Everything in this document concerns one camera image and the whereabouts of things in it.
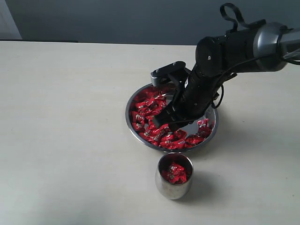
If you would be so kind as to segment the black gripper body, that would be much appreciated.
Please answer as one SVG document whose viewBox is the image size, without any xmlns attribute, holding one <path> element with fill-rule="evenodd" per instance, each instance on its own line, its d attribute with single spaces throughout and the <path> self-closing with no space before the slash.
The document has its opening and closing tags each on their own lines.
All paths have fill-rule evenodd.
<svg viewBox="0 0 300 225">
<path fill-rule="evenodd" d="M 217 90 L 185 89 L 182 95 L 165 108 L 164 123 L 175 124 L 196 120 L 204 115 L 214 100 L 219 97 Z"/>
</svg>

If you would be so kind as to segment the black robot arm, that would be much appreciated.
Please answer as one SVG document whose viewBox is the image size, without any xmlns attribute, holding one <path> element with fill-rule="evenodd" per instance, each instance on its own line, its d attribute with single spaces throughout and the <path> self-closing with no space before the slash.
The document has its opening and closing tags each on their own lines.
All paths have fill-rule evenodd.
<svg viewBox="0 0 300 225">
<path fill-rule="evenodd" d="M 177 61 L 151 73 L 152 85 L 173 83 L 172 101 L 153 119 L 156 127 L 168 124 L 177 130 L 202 117 L 209 107 L 217 108 L 223 83 L 239 73 L 277 72 L 286 64 L 300 62 L 300 31 L 272 22 L 259 28 L 205 37 L 195 51 L 191 70 Z"/>
</svg>

